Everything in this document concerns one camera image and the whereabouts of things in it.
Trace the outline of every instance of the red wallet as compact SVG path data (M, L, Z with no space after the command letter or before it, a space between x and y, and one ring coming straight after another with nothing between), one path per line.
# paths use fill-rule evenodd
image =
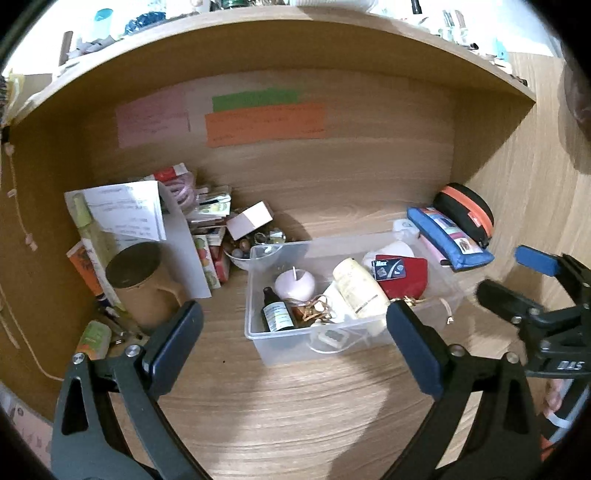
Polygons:
M382 280L378 284L390 300L411 297L418 300L427 288L427 259L398 257L395 255L376 255L376 260L387 260L388 258L402 258L406 276L404 278L393 278Z

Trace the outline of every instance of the upper shelf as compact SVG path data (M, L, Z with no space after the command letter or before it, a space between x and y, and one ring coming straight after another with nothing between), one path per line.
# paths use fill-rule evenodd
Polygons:
M501 69L402 21L342 9L252 7L172 21L84 56L25 104L15 123L33 112L83 112L200 77L305 68L405 76L535 101Z

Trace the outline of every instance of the black clamp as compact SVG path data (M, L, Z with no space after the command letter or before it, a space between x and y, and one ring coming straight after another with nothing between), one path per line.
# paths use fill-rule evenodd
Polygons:
M90 361L77 353L66 372L51 438L51 469L60 480L211 480L178 438L156 402L168 393L203 328L195 301L160 326L146 346ZM111 404L121 394L155 468L131 455Z
M575 305L546 311L493 280L480 283L478 302L518 329L527 352L527 376L591 380L591 271L569 255L547 255L523 245L515 259L555 277Z
M516 353L501 359L447 346L404 301L390 305L388 331L423 393L435 402L382 480L522 480L540 465L534 404ZM473 392L482 398L460 456L437 468Z

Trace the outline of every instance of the person's hand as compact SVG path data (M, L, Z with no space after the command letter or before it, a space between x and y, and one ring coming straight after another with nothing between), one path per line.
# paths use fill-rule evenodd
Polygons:
M562 397L560 390L564 384L564 380L559 378L552 378L546 383L546 396L544 397L544 416L548 417L551 413L556 412L562 405Z

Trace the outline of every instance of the rope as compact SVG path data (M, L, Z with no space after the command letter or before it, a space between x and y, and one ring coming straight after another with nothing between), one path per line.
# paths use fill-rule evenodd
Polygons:
M33 360L35 360L35 363L37 364L37 368L47 378L51 378L52 380L57 380L58 382L63 382L64 381L63 378L55 377L54 375L48 374L43 369L43 367L41 366L41 364L39 363L39 360L38 360L37 356L35 355L35 352L33 351L33 347L31 347L31 344L29 343L29 340L27 339L27 336L25 335L25 332L22 331L21 325L18 323L17 318L14 316L14 312L12 311L12 308L10 306L10 303L8 303L8 299L6 297L6 294L4 293L4 289L2 288L2 284L0 284L0 295L4 299L4 303L6 304L6 307L8 308L8 313L10 313L10 316L12 317L12 321L14 322L14 325L17 326L17 329L18 329L19 333L21 334L22 339L25 340L25 344L29 348L29 351L31 352L31 356L33 357Z
M17 77L14 78L14 81L12 84L14 85L14 94L11 95L12 98L10 100L10 103L9 103L8 107L4 110L3 118L0 119L0 131L6 125L6 123L9 121L9 115L10 115L10 113L17 101L17 98L20 94L20 83L19 83L19 80ZM21 230L25 236L25 244L27 244L31 248L32 251L36 251L37 244L35 243L35 240L33 240L33 234L26 229L25 224L22 221L21 207L18 203L17 173L15 171L14 161L12 159L12 156L14 155L14 145L12 145L9 142L4 143L3 145L0 145L0 191L2 190L2 152L3 151L6 154L6 156L8 157L8 164L10 166L10 172L12 174L12 190L10 190L7 193L7 195L9 198L14 198L14 205L15 205L15 209L17 211L18 224L20 225ZM43 369L41 364L39 363L39 359L35 355L35 352L33 351L33 347L31 347L31 344L29 343L29 340L27 339L25 332L22 331L21 325L18 323L18 320L15 317L14 312L12 311L12 307L10 306L10 303L8 302L8 298L6 297L6 294L4 293L4 289L2 288L2 284L0 284L0 312L4 308L4 305L6 305L6 307L8 309L8 313L10 313L10 316L12 317L12 321L14 322L14 325L17 326L18 332L21 334L22 339L25 340L25 344L26 344L27 348L29 349L29 351L31 352L31 356L33 357L33 360L35 360L35 363L37 364L37 368L40 370L40 372L43 375L45 375L47 378L51 378L52 380L57 380L57 381L63 382L64 381L63 378L56 377L54 375L47 373ZM4 328L4 331L6 331L7 337L11 341L11 343L14 345L14 347L17 349L20 349L20 346L19 346L17 340L14 338L14 335L11 333L10 329L8 328L8 325L7 325L4 317L1 315L1 313L0 313L0 323L2 323L2 327Z

